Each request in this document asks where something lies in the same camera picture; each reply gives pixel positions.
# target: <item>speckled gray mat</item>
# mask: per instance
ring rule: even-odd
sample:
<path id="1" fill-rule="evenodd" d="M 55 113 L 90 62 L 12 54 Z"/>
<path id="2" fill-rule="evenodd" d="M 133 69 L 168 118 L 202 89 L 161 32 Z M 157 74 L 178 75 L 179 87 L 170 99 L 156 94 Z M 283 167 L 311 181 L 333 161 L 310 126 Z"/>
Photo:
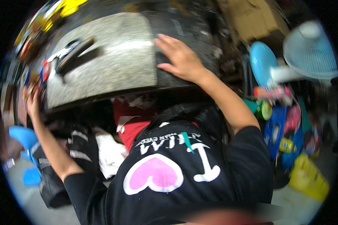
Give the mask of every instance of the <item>speckled gray mat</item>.
<path id="1" fill-rule="evenodd" d="M 108 92 L 156 86 L 153 34 L 143 15 L 118 13 L 81 25 L 61 38 L 53 52 L 90 36 L 94 45 L 79 56 L 83 63 L 65 74 L 64 83 L 58 74 L 49 76 L 49 109 Z"/>

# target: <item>fabric pile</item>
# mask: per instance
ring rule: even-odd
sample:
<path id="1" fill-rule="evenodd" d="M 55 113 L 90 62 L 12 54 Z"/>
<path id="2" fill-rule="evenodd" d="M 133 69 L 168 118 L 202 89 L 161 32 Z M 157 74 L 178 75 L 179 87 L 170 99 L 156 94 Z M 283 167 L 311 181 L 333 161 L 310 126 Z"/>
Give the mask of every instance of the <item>fabric pile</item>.
<path id="1" fill-rule="evenodd" d="M 129 151 L 123 144 L 101 128 L 93 128 L 99 148 L 100 170 L 106 179 L 116 175 L 119 166 L 126 159 Z"/>

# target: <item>cardboard box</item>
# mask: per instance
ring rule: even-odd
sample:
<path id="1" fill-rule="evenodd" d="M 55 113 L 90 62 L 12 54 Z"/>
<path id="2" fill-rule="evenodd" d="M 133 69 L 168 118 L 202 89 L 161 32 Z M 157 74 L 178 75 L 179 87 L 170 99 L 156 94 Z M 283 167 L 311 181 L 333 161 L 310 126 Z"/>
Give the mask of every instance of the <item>cardboard box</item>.
<path id="1" fill-rule="evenodd" d="M 217 0 L 227 17 L 233 41 L 245 43 L 262 41 L 272 50 L 282 49 L 284 37 L 289 29 L 274 0 Z"/>

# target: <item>pink heart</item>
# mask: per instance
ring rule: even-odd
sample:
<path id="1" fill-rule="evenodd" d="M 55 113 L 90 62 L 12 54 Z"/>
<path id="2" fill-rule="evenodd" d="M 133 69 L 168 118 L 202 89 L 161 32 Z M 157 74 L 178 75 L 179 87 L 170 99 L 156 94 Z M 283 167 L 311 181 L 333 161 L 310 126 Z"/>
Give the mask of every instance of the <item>pink heart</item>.
<path id="1" fill-rule="evenodd" d="M 181 168 L 161 154 L 149 155 L 135 163 L 124 178 L 126 194 L 136 194 L 146 187 L 153 191 L 170 192 L 183 184 Z"/>

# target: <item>shirt sleeve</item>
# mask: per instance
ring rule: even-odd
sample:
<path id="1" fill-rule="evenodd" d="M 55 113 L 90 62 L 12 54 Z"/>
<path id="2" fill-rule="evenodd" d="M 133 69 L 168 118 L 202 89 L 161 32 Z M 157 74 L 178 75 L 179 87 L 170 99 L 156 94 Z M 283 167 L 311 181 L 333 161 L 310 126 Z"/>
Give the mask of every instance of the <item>shirt sleeve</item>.
<path id="1" fill-rule="evenodd" d="M 81 225 L 106 224 L 105 201 L 107 188 L 91 173 L 77 173 L 64 180 Z"/>
<path id="2" fill-rule="evenodd" d="M 241 129 L 226 152 L 227 165 L 241 201 L 271 203 L 273 170 L 261 131 Z"/>

